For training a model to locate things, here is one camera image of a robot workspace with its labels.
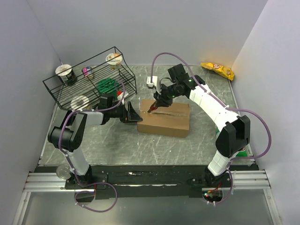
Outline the red black utility knife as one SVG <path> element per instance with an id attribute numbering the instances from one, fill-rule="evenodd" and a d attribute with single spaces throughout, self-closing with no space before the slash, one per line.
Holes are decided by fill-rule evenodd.
<path id="1" fill-rule="evenodd" d="M 151 112 L 153 112 L 154 110 L 157 110 L 157 105 L 156 105 L 156 102 L 154 102 L 151 106 L 150 106 L 150 108 L 149 108 L 149 110 L 147 111 L 147 113 L 151 113 Z"/>

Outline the brown cardboard express box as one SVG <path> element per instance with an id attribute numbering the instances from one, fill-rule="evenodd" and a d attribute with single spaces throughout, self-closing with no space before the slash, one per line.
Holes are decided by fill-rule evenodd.
<path id="1" fill-rule="evenodd" d="M 140 117 L 137 123 L 140 133 L 186 138 L 189 134 L 190 106 L 173 103 L 170 107 L 160 107 L 147 112 L 154 100 L 143 99 L 140 104 Z"/>

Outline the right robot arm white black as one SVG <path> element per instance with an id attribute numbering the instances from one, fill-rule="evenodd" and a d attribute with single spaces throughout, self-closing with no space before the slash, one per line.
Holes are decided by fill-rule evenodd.
<path id="1" fill-rule="evenodd" d="M 170 107 L 173 99 L 186 96 L 209 116 L 219 135 L 215 142 L 216 153 L 204 170 L 204 180 L 208 186 L 215 187 L 221 182 L 229 164 L 249 144 L 250 119 L 230 111 L 200 76 L 187 73 L 182 64 L 168 69 L 168 73 L 172 82 L 169 86 L 162 84 L 157 76 L 147 77 L 147 87 L 155 89 L 155 102 L 148 112 Z"/>

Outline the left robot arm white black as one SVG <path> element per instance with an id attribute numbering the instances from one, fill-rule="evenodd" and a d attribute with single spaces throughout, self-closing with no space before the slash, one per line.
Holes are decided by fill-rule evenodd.
<path id="1" fill-rule="evenodd" d="M 60 110 L 50 128 L 48 142 L 64 155 L 70 168 L 71 182 L 81 188 L 88 188 L 93 182 L 92 168 L 81 149 L 85 128 L 104 125 L 111 118 L 118 118 L 122 123 L 143 121 L 131 102 L 124 105 L 121 99 L 116 101 L 112 94 L 103 94 L 93 109 Z"/>

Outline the green lidded jar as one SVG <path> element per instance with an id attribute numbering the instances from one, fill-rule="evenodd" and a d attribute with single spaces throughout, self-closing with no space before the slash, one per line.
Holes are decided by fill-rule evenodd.
<path id="1" fill-rule="evenodd" d="M 96 87 L 100 95 L 103 94 L 112 94 L 113 96 L 117 95 L 116 81 L 112 78 L 106 78 L 100 80 L 99 82 L 97 82 Z"/>

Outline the yogurt cup peach label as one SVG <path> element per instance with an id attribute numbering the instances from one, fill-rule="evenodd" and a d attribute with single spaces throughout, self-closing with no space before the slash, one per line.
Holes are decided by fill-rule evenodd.
<path id="1" fill-rule="evenodd" d="M 110 53 L 105 58 L 106 63 L 113 70 L 120 69 L 122 63 L 122 55 L 118 53 Z"/>

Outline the small purple yogurt cup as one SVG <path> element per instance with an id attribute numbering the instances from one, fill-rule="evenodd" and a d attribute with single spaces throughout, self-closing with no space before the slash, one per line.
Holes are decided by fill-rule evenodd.
<path id="1" fill-rule="evenodd" d="M 89 79 L 93 79 L 93 72 L 92 72 L 92 67 L 83 67 L 82 68 L 82 74 L 84 77 L 87 77 Z"/>

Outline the yellow lays chips bag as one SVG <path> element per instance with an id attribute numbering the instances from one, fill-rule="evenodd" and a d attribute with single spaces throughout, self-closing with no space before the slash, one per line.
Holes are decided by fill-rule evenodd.
<path id="1" fill-rule="evenodd" d="M 232 71 L 232 69 L 229 67 L 225 67 L 223 65 L 216 64 L 216 63 L 210 63 L 210 62 L 201 62 L 200 65 L 205 69 L 214 71 L 218 75 L 220 75 L 230 81 L 234 80 L 235 74 Z"/>

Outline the dark labelled yogurt cup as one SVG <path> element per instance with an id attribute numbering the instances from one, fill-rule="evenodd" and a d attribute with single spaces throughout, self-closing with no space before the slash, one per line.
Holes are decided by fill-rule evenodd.
<path id="1" fill-rule="evenodd" d="M 69 64 L 58 66 L 55 73 L 67 86 L 72 86 L 77 82 L 77 76 Z"/>

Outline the orange labelled tin can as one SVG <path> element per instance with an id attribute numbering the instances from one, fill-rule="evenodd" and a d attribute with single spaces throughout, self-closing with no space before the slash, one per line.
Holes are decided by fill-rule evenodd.
<path id="1" fill-rule="evenodd" d="M 68 164 L 61 164 L 56 169 L 56 175 L 62 180 L 68 180 L 71 178 L 70 167 Z"/>

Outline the green cassava chips bag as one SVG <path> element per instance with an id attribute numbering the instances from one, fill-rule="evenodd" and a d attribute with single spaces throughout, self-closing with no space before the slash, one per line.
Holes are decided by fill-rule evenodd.
<path id="1" fill-rule="evenodd" d="M 246 148 L 243 148 L 242 150 L 240 150 L 236 155 L 236 157 L 247 157 L 247 156 L 248 156 L 248 152 L 247 152 Z"/>

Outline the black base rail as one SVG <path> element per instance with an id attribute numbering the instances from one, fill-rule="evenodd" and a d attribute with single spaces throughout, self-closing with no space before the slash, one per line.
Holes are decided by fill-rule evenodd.
<path id="1" fill-rule="evenodd" d="M 204 165 L 103 165 L 92 166 L 88 183 L 81 187 L 75 177 L 60 178 L 56 167 L 37 167 L 47 181 L 62 181 L 67 191 L 95 191 L 95 199 L 125 197 L 188 196 L 201 198 L 205 188 L 228 188 L 229 174 L 213 178 Z"/>

